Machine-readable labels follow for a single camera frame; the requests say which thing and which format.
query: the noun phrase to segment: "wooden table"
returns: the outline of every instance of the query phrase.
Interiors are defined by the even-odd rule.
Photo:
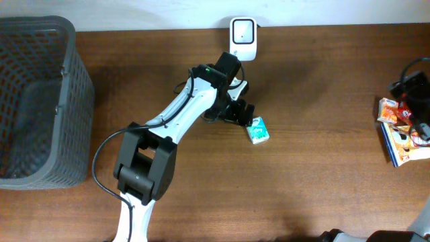
[[[197,120],[179,144],[148,237],[405,230],[429,195],[430,162],[393,168],[373,111],[409,61],[430,56],[429,39],[429,24],[259,28],[257,58],[244,63],[245,99],[270,140],[252,145],[239,126]],[[228,30],[78,33],[77,48],[96,91],[92,158],[108,134],[162,111],[189,67],[215,63],[228,50]],[[111,189],[119,146],[108,144],[97,166]],[[116,234],[120,214],[90,175],[67,190],[1,190],[0,204],[0,241],[103,241]]]

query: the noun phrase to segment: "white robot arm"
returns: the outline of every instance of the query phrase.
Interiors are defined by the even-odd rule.
[[[191,88],[191,79],[188,79],[187,84],[183,88],[182,92],[173,100],[173,102],[167,106],[157,117],[148,121],[146,124],[153,125],[162,122],[162,118],[169,117],[174,114],[178,107],[185,101],[189,89]],[[210,83],[196,78],[194,85],[193,96],[182,111],[176,115],[172,121],[166,123],[166,126],[151,128],[149,132],[161,137],[171,137],[172,142],[178,144],[182,136],[187,132],[188,128],[196,121],[196,119],[204,113],[207,109],[211,108],[215,102],[217,90],[211,87]],[[246,81],[239,81],[234,78],[230,86],[234,87],[240,85],[234,89],[228,90],[231,99],[236,101],[240,93],[247,86]],[[132,194],[122,193],[121,197],[129,201],[133,206],[132,216],[132,236],[131,242],[147,242],[146,233],[148,231],[149,219],[151,212],[153,211],[155,200],[151,200],[147,205],[142,204],[142,200],[136,198]],[[129,234],[129,221],[130,215],[127,204],[122,202],[120,222],[118,225],[118,231],[114,242],[127,242]]]
[[[239,69],[243,71],[240,61],[227,52],[215,65],[190,69],[185,87],[167,108],[144,126],[131,123],[129,129],[123,130],[114,169],[123,201],[114,242],[147,241],[155,201],[163,196],[173,179],[177,145],[198,117],[204,113],[205,118],[241,126],[252,123],[254,106],[239,99],[249,86],[247,81],[236,79]],[[139,153],[139,149],[152,149],[154,159]]]

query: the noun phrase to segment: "black cable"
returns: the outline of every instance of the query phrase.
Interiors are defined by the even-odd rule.
[[[217,121],[217,120],[218,120],[218,117],[214,118],[213,120],[209,120],[209,119],[205,118],[205,117],[203,116],[203,114],[202,114],[202,115],[200,115],[200,118],[201,118],[201,119],[202,119],[206,124],[213,124],[213,123],[215,123],[215,121]]]
[[[242,80],[239,84],[228,87],[228,90],[233,90],[242,85],[242,82],[245,80],[245,70],[243,69],[243,66],[241,65],[241,71],[242,71]]]
[[[409,63],[404,69],[403,69],[403,71],[402,71],[402,74],[400,74],[400,84],[402,85],[402,90],[403,90],[403,93],[404,94],[406,94],[406,98],[408,98],[408,99],[410,99],[411,101],[414,101],[414,102],[421,102],[421,103],[428,103],[428,102],[430,102],[430,98],[415,98],[415,97],[412,97],[412,96],[409,96],[408,94],[408,91],[406,90],[406,85],[404,84],[404,82],[405,82],[405,79],[406,79],[406,72],[409,70],[409,68],[411,67],[411,66],[413,66],[413,65],[415,65],[415,64],[417,64],[417,63],[419,63],[419,62],[427,62],[427,61],[430,61],[430,57],[423,57],[423,58],[418,58],[417,60],[414,60],[413,62],[411,62],[411,63]]]
[[[115,198],[123,201],[127,207],[128,210],[130,212],[130,224],[129,224],[129,231],[128,231],[128,238],[127,241],[130,242],[131,237],[132,237],[132,223],[133,223],[133,207],[131,205],[131,203],[129,203],[129,201],[127,201],[126,199],[122,198],[121,196],[119,196],[118,194],[116,194],[115,192],[113,192],[112,190],[110,190],[109,188],[105,187],[103,184],[100,183],[100,181],[97,179],[97,176],[95,174],[95,165],[97,163],[97,158],[100,155],[101,150],[103,149],[103,147],[106,145],[106,143],[109,142],[109,140],[113,139],[115,136],[119,135],[119,134],[123,134],[125,132],[132,132],[132,131],[137,131],[137,130],[144,130],[147,128],[158,128],[161,126],[165,126],[165,124],[169,123],[170,121],[172,121],[172,119],[174,119],[178,113],[180,113],[180,111],[182,111],[182,109],[185,107],[185,105],[187,105],[188,101],[191,99],[192,95],[193,95],[193,90],[194,90],[194,76],[193,76],[193,72],[191,71],[191,69],[188,69],[188,73],[189,76],[191,77],[191,90],[189,91],[189,94],[187,96],[187,99],[184,101],[184,103],[181,105],[181,107],[179,107],[179,109],[168,119],[162,121],[159,124],[153,124],[153,125],[144,125],[144,126],[137,126],[137,127],[129,127],[129,128],[123,128],[121,130],[116,131],[115,133],[109,135],[99,146],[99,148],[97,149],[97,151],[94,154],[94,158],[93,158],[93,165],[92,165],[92,175],[93,175],[93,179],[95,181],[95,183],[105,192],[111,194],[112,196],[114,196]]]
[[[185,85],[186,83],[187,83],[186,81],[183,81],[183,82],[181,82],[180,84],[176,85],[176,86],[173,88],[173,93],[174,93],[174,94],[180,94],[178,91],[176,91],[176,89],[177,89],[178,87],[182,86],[182,85]]]

